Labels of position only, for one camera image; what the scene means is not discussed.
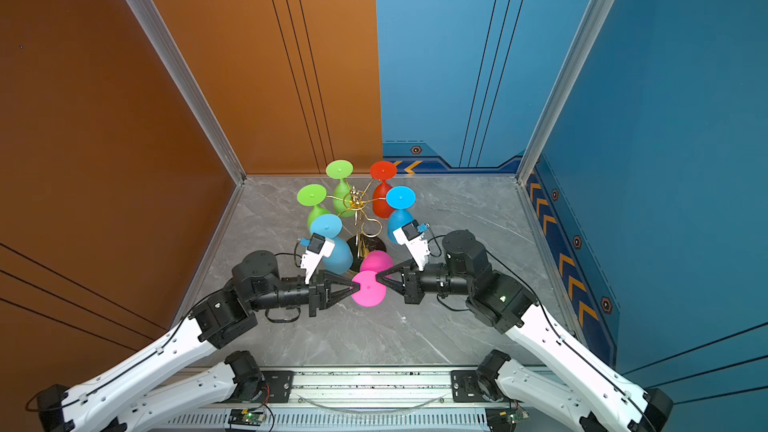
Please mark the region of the pink wine glass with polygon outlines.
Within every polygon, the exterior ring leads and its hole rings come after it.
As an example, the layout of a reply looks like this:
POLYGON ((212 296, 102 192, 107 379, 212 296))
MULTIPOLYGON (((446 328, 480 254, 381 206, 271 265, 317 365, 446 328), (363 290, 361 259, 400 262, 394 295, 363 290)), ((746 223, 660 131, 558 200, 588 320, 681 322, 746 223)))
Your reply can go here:
POLYGON ((370 252, 362 261, 360 271, 352 279, 360 289, 352 295, 352 299, 362 307, 376 307, 386 297, 387 287, 376 279, 378 272, 387 270, 394 265, 391 256, 383 251, 370 252))

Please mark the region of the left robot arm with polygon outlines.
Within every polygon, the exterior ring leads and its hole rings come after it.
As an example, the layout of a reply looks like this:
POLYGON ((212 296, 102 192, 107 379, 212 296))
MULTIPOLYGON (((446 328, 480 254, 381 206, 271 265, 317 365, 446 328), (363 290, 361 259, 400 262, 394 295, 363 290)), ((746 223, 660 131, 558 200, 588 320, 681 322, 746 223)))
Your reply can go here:
POLYGON ((249 401, 264 376, 252 354, 234 352, 207 371, 166 385, 166 379, 212 355, 255 328, 258 312, 299 309, 311 316, 358 292, 358 283, 317 268, 318 255, 302 260, 307 275, 281 278, 269 251, 247 255, 231 279, 197 303, 163 336, 108 371, 81 384, 55 384, 25 406, 46 431, 149 431, 204 405, 249 401))

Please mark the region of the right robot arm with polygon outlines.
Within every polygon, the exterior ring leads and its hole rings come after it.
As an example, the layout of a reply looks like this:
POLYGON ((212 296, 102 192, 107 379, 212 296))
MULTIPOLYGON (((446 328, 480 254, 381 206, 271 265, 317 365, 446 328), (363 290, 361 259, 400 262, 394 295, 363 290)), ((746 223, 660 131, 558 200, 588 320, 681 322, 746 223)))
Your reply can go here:
POLYGON ((442 241, 441 263, 431 263, 425 227, 416 222, 396 231, 411 258, 377 274, 377 281, 408 304, 424 295, 465 296, 467 309, 539 359, 549 379, 494 350, 476 370, 482 395, 492 401, 528 404, 573 431, 660 431, 673 410, 658 388, 644 389, 623 377, 570 334, 547 311, 530 286, 468 230, 442 241))

